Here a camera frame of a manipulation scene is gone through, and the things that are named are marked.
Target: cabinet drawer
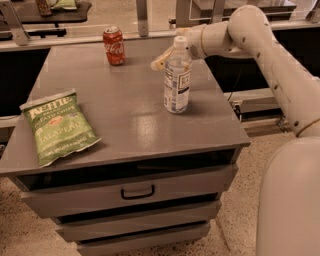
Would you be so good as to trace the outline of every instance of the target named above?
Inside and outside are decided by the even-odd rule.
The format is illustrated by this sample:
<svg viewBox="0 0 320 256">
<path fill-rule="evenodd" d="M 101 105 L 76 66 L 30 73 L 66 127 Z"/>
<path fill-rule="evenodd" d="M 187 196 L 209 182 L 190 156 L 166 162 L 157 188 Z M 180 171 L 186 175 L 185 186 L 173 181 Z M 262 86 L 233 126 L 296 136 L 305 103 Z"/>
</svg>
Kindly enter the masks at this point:
<svg viewBox="0 0 320 256">
<path fill-rule="evenodd" d="M 42 218 L 59 217 L 223 192 L 236 170 L 228 165 L 59 187 L 25 192 L 22 200 Z"/>
<path fill-rule="evenodd" d="M 83 256 L 105 256 L 184 240 L 199 239 L 206 236 L 209 229 L 209 223 L 173 228 L 129 237 L 120 237 L 111 240 L 87 243 L 79 245 L 78 251 Z"/>
<path fill-rule="evenodd" d="M 220 201 L 195 203 L 60 225 L 57 232 L 66 240 L 81 241 L 99 237 L 209 221 L 215 218 Z"/>
</svg>

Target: drawer handle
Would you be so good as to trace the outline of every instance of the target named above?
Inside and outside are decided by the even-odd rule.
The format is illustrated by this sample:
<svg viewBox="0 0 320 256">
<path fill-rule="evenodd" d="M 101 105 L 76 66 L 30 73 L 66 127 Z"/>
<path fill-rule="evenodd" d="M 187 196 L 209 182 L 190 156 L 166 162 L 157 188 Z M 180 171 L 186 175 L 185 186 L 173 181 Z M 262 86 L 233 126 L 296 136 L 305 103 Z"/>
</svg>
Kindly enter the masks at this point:
<svg viewBox="0 0 320 256">
<path fill-rule="evenodd" d="M 147 198 L 147 197 L 153 196 L 154 192 L 155 192 L 154 185 L 151 185 L 151 192 L 149 194 L 140 195 L 140 196 L 126 196 L 124 189 L 121 189 L 121 198 L 123 200 L 136 200 L 136 199 Z"/>
</svg>

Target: cable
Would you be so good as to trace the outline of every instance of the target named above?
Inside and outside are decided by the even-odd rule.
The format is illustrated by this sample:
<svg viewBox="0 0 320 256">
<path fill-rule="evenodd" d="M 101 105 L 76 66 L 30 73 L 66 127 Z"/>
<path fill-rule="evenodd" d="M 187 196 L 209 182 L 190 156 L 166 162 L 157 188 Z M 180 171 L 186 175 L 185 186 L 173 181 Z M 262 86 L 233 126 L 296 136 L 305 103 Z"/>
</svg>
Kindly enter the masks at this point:
<svg viewBox="0 0 320 256">
<path fill-rule="evenodd" d="M 243 68 L 243 65 L 241 66 L 241 69 L 240 69 L 240 71 L 239 71 L 237 80 L 236 80 L 235 84 L 234 84 L 233 87 L 232 87 L 232 91 L 231 91 L 231 93 L 230 93 L 230 96 L 229 96 L 229 98 L 228 98 L 228 101 L 230 101 L 230 99 L 231 99 L 231 97 L 232 97 L 232 94 L 233 94 L 233 92 L 234 92 L 234 89 L 235 89 L 235 88 L 237 87 L 237 85 L 238 85 L 238 82 L 239 82 L 239 79 L 240 79 L 240 76 L 241 76 L 241 73 L 242 73 L 242 68 Z"/>
</svg>

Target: plastic water bottle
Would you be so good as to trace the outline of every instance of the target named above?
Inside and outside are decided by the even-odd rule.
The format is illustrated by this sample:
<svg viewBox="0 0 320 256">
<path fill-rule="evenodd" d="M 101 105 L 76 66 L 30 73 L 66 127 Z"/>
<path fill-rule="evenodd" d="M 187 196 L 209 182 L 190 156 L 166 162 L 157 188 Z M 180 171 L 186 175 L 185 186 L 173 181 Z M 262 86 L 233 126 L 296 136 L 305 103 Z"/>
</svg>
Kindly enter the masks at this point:
<svg viewBox="0 0 320 256">
<path fill-rule="evenodd" d="M 192 58 L 186 48 L 187 38 L 176 36 L 165 63 L 164 106 L 175 114 L 185 111 L 189 102 Z"/>
</svg>

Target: water bottle cap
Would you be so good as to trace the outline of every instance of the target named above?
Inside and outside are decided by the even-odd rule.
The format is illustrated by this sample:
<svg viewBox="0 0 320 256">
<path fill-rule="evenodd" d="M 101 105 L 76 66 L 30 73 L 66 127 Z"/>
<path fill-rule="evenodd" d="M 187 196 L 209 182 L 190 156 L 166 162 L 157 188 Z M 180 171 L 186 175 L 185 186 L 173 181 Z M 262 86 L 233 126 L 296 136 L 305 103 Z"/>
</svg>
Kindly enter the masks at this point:
<svg viewBox="0 0 320 256">
<path fill-rule="evenodd" d="M 176 36 L 173 42 L 174 48 L 185 49 L 188 46 L 188 41 L 185 36 Z"/>
</svg>

